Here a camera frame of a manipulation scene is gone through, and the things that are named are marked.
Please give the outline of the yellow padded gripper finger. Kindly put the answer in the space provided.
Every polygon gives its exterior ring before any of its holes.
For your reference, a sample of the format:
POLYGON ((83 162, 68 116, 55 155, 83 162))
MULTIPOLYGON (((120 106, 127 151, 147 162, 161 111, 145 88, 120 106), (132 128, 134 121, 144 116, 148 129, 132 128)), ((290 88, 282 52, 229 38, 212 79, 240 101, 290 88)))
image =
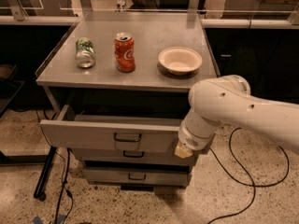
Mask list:
POLYGON ((190 148, 186 147, 184 144, 178 142, 175 149, 175 155, 182 159, 186 159, 193 155, 193 151, 190 148))

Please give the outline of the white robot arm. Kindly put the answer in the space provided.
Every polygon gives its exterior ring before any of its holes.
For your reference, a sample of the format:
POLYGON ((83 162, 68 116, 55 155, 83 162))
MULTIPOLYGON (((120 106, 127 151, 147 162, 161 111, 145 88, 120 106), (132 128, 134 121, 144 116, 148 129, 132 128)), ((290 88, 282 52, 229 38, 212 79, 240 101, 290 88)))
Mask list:
POLYGON ((208 147, 223 124, 250 130, 299 152, 299 105, 254 97, 241 76, 195 83, 189 91, 189 104, 191 109, 180 124, 175 149, 182 159, 208 147))

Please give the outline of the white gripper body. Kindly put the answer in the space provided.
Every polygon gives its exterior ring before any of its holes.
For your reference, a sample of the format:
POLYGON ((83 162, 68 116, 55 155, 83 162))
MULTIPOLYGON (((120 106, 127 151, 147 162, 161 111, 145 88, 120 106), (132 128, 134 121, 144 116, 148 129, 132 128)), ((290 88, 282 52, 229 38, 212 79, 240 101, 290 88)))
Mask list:
POLYGON ((178 130, 178 139, 191 150, 202 150, 205 149, 208 144, 213 140, 215 134, 210 134, 208 137, 200 137, 191 133, 187 126, 182 123, 178 130))

